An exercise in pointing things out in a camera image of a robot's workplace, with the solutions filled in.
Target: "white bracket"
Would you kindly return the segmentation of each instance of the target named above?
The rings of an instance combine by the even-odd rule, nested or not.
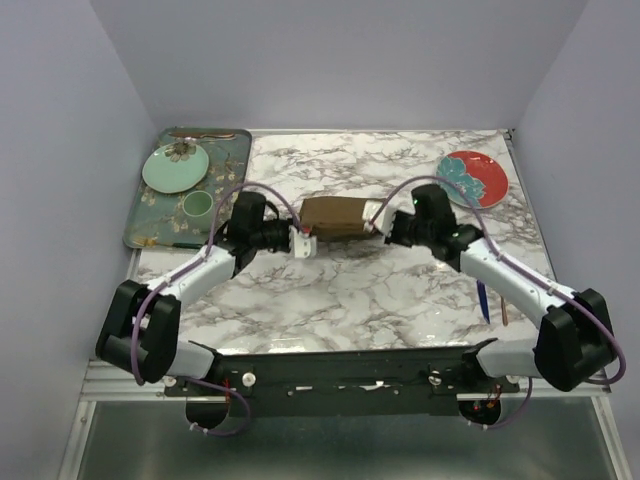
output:
[[[391,229],[393,228],[393,220],[396,217],[396,210],[390,206],[386,206],[378,215],[375,222],[371,222],[371,219],[376,214],[376,212],[380,209],[382,202],[378,202],[376,200],[367,200],[364,204],[364,209],[362,210],[362,219],[364,220],[364,229],[367,232],[373,231],[374,227],[384,236],[387,236],[391,233]]]
[[[294,258],[315,257],[318,251],[318,239],[291,226],[289,227],[289,246]]]

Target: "brown box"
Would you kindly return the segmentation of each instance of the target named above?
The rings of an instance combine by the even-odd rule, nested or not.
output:
[[[311,228],[319,241],[347,241],[371,238],[364,230],[362,212],[370,198],[313,197],[302,202],[300,222]]]

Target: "teal flower pattern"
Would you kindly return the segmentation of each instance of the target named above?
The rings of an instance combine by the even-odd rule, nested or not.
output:
[[[438,165],[436,175],[455,183],[464,192],[474,207],[481,206],[480,199],[484,197],[485,185],[482,181],[467,173],[467,168],[460,158],[444,157]],[[453,187],[442,184],[442,188],[446,190],[451,200],[466,205],[467,202],[460,197]]]

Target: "red plate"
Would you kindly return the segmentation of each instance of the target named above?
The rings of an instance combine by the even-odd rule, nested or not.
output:
[[[509,191],[509,179],[500,164],[480,152],[461,150],[450,153],[440,161],[436,174],[461,187],[474,206],[479,208],[493,207],[503,200]],[[468,206],[455,191],[452,191],[453,189],[445,189],[451,201]]]

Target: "floral tray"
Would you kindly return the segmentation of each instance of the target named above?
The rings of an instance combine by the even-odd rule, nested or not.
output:
[[[131,248],[197,248],[204,244],[208,233],[187,225],[182,211],[184,197],[194,190],[206,190],[217,201],[224,191],[244,181],[251,152],[249,132],[173,127],[160,134],[154,149],[185,137],[195,138],[205,149],[209,170],[195,187],[175,195],[156,192],[141,180],[123,235],[124,243]],[[230,206],[223,207],[222,221],[230,213]]]

